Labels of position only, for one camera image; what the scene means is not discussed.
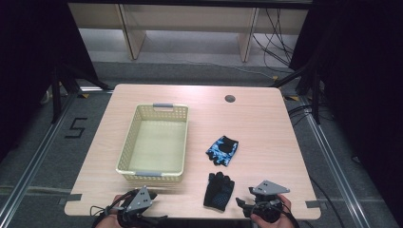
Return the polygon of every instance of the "plastic basket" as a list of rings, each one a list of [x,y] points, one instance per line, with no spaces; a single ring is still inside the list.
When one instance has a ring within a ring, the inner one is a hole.
[[[188,124],[185,104],[140,104],[116,171],[128,181],[180,182]]]

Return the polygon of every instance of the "gray floor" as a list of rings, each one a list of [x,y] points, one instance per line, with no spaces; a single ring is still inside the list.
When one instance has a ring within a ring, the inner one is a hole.
[[[214,32],[168,32],[149,31],[142,52],[135,61],[128,59],[123,35],[118,30],[82,29],[82,35],[100,79],[114,86],[118,83],[217,85],[217,86],[268,86],[273,77],[286,74],[265,68],[263,53],[258,45],[252,45],[247,63],[240,61],[236,34]],[[264,43],[265,37],[258,35]],[[295,45],[296,36],[284,36],[284,42]],[[282,58],[283,52],[272,47]],[[284,67],[273,58],[266,58],[269,67]],[[297,81],[285,85],[281,92],[293,95]],[[13,214],[9,227],[89,227],[93,218],[69,217],[64,214],[63,200],[75,182],[86,152],[91,144],[99,121],[110,98],[110,93],[93,93],[88,98],[74,97],[72,104],[50,145],[36,176],[29,185],[18,209]],[[302,105],[300,101],[285,101],[291,110]],[[46,136],[51,120],[51,104],[44,104],[27,126],[26,134],[14,150],[0,164],[0,200],[6,201],[13,186],[19,183],[30,159]],[[76,118],[86,118],[77,124],[85,128],[81,138],[70,130]],[[351,160],[354,151],[344,140],[342,132],[326,107],[320,109],[323,132],[332,148],[343,175],[348,180],[351,192],[357,197],[369,226],[360,226],[343,198],[334,174],[323,155],[312,122],[303,111],[291,117],[298,144],[308,172],[334,204],[345,227],[398,227],[387,206],[376,191],[365,170]],[[324,193],[313,183],[322,216],[310,221],[314,227],[341,227],[335,210],[326,200]],[[238,227],[248,222],[219,223],[216,221],[175,221],[166,227]],[[300,222],[301,227],[308,227]]]

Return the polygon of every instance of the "floor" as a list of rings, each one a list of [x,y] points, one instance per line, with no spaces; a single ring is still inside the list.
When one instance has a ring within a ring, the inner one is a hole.
[[[238,70],[244,70],[241,67],[273,67],[277,70],[278,67],[282,67],[281,70],[288,70],[284,68],[286,67],[284,63],[281,63],[272,56],[265,55],[257,42],[252,44],[248,62],[243,63],[240,60],[237,34],[233,33],[148,31],[139,58],[137,60],[130,60],[128,58],[124,36],[120,30],[81,29],[81,32],[92,61],[97,63],[187,64],[223,68],[231,67]],[[267,37],[264,34],[258,34],[257,39],[265,47],[268,44]],[[281,42],[279,42],[278,39],[275,40],[275,44],[280,47]],[[296,44],[297,36],[284,35],[282,36],[282,41],[289,48],[293,48]],[[278,57],[285,60],[285,62],[288,62],[287,55],[283,50],[272,45],[269,46],[269,49],[276,53]],[[100,99],[103,101],[100,102],[99,106],[106,105],[105,99]],[[305,98],[301,98],[298,103],[286,101],[286,104],[290,110],[295,106],[308,102],[309,101]],[[331,115],[326,116],[326,110],[322,111],[323,113],[321,113],[321,115],[324,119],[332,118]],[[41,118],[38,117],[38,120],[48,120],[48,118],[50,118],[49,112],[45,110],[42,114],[38,113],[38,115],[42,115]],[[345,149],[348,148],[348,144],[339,137],[342,133],[335,128],[334,122],[323,121],[320,126],[317,126],[309,115],[303,113],[300,116],[296,115],[292,118],[301,150],[307,151],[307,154],[304,156],[317,156],[314,154],[314,151],[323,155],[320,161],[307,159],[305,162],[310,175],[325,186],[324,188],[326,188],[330,200],[334,202],[337,210],[340,211],[341,216],[345,219],[344,227],[398,227],[393,222],[393,217],[385,206],[382,198],[376,193],[376,189],[366,175],[365,170],[359,167],[359,163],[351,161],[351,151]],[[303,132],[298,131],[299,127],[311,129],[312,132],[309,133],[311,136],[307,137]],[[44,128],[39,127],[38,130],[30,131],[32,133],[28,133],[30,135],[25,137],[25,139],[28,139],[29,143],[25,143],[25,148],[22,149],[28,151],[26,154],[27,158],[19,158],[16,154],[12,155],[15,157],[14,159],[21,161],[23,165],[10,165],[10,167],[5,167],[5,165],[2,164],[3,166],[0,166],[2,169],[7,168],[7,170],[13,170],[15,174],[8,176],[3,173],[0,175],[1,201],[8,199],[13,185],[23,181],[20,177],[24,173],[24,167],[27,167],[29,163],[32,162],[29,158],[35,154],[36,148],[43,146],[40,144],[40,141],[42,138],[48,137],[46,130],[46,128],[44,130]],[[318,141],[320,143],[312,144],[312,141]],[[65,163],[64,168],[68,169],[68,163]],[[57,175],[64,174],[61,171],[57,171]],[[322,221],[319,221],[315,227],[340,227],[336,216],[329,208],[331,205],[326,204],[328,199],[326,195],[320,191],[320,185],[316,185],[313,182],[313,186],[315,187],[321,209],[324,212],[323,218],[321,218]],[[67,189],[63,187],[63,184],[58,186],[58,184],[55,183],[55,185],[49,189],[41,188],[35,191],[35,189],[30,188],[29,195],[41,196],[47,194],[48,196],[49,192],[52,194],[50,199],[47,198],[47,200],[43,200],[37,205],[37,208],[44,210],[45,213],[43,214],[47,215],[47,204],[54,203],[56,200],[58,200],[57,203],[62,203],[60,202],[60,196],[66,195],[63,191],[67,191]],[[15,214],[15,219],[10,223],[11,225],[24,224],[21,220],[25,219],[25,217],[21,215],[27,215],[29,217],[29,213],[31,213],[31,209],[29,209],[31,207],[28,206],[29,200],[30,198],[25,198],[22,202],[20,201],[20,208]],[[41,223],[37,222],[40,219],[42,218],[27,218],[27,220],[31,221],[31,227],[41,227]],[[57,220],[63,218],[55,217],[48,219]],[[80,224],[80,222],[77,220],[80,219],[83,218],[72,218],[70,223],[65,223],[67,224],[66,227],[79,227],[77,224]]]

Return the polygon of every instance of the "blue glove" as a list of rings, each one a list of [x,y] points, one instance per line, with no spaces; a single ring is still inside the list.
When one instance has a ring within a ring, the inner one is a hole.
[[[208,155],[210,161],[213,161],[215,165],[223,164],[228,166],[228,163],[231,161],[237,148],[238,141],[233,141],[226,136],[222,136],[215,141],[205,153]]]

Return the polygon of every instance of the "wooden table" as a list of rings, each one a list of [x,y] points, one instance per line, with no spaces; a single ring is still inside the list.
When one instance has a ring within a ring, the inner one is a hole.
[[[225,96],[236,101],[228,103]],[[172,103],[189,106],[189,124],[183,180],[174,186],[154,188],[158,197],[145,215],[177,219],[244,219],[235,198],[253,204],[248,187],[264,180],[291,190],[284,194],[297,219],[318,219],[317,200],[302,159],[281,94],[276,88],[200,85],[118,85],[106,108],[69,201],[71,216],[87,216],[92,205],[105,207],[115,195],[139,184],[128,183],[115,170],[137,104]],[[216,166],[205,151],[221,136],[240,142],[228,167]],[[225,212],[206,208],[203,198],[208,174],[223,172],[235,182]]]

